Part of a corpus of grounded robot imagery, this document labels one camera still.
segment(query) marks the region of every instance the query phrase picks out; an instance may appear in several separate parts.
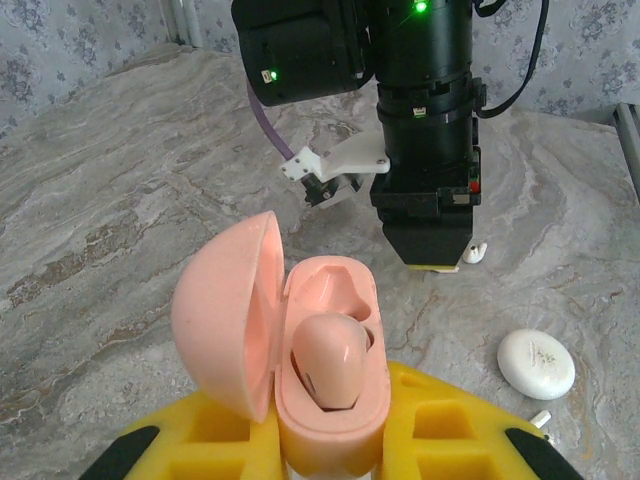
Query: yellow foam holder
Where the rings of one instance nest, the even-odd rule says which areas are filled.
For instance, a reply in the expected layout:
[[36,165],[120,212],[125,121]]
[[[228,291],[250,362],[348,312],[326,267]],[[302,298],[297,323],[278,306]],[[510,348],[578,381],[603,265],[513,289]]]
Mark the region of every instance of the yellow foam holder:
[[[375,480],[535,480],[505,435],[526,420],[437,378],[389,362],[391,410]],[[255,423],[194,393],[130,425],[159,433],[126,480],[287,480],[274,402]],[[380,445],[372,445],[376,452]]]

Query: wall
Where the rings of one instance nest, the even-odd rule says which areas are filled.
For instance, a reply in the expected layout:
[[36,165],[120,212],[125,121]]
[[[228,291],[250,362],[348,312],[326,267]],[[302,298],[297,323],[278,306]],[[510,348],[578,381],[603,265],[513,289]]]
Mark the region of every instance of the wall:
[[[238,52],[230,0],[193,1],[208,48]],[[508,0],[489,19],[474,18],[474,74],[500,102],[520,86],[540,0]],[[621,101],[640,103],[640,2],[551,0],[538,69],[517,105],[606,121]]]
[[0,138],[166,40],[158,0],[0,0]]

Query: earbud case lid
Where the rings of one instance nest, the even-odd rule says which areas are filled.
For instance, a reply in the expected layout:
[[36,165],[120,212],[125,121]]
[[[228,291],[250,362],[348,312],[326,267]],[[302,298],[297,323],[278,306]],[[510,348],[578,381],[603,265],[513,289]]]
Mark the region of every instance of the earbud case lid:
[[171,326],[191,378],[212,399],[257,422],[271,400],[283,286],[280,229],[267,212],[198,251],[173,297]]

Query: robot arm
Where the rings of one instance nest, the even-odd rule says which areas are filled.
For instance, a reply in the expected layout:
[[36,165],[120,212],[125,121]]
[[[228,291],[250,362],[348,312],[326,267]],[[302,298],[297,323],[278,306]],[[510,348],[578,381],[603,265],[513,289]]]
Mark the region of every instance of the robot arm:
[[[477,118],[505,111],[533,75],[549,0],[542,0],[522,87],[502,105],[483,110],[486,86],[470,69],[473,11],[487,17],[505,1],[233,2],[258,115],[260,104],[354,91],[375,76],[383,134],[361,134],[326,159],[308,149],[293,155],[279,148],[287,160],[282,170],[303,183],[311,205],[321,206],[358,191],[363,175],[376,174],[371,203],[407,265],[442,270],[458,263],[481,200]],[[270,126],[264,119],[261,124],[273,141]]]

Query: marble surface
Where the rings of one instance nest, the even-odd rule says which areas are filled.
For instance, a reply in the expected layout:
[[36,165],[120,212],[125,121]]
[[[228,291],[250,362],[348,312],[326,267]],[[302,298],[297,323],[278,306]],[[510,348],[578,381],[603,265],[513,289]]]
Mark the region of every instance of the marble surface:
[[[640,471],[640,208],[615,131],[510,111],[481,122],[484,261],[411,272],[361,195],[309,210],[254,121],[233,57],[165,47],[0,143],[0,478],[69,479],[134,421],[194,388],[171,340],[190,255],[273,209],[287,268],[358,258],[379,288],[388,355],[523,417],[589,479]],[[379,128],[375,91],[269,115],[322,153]],[[577,367],[564,398],[501,377],[509,331],[542,329]]]

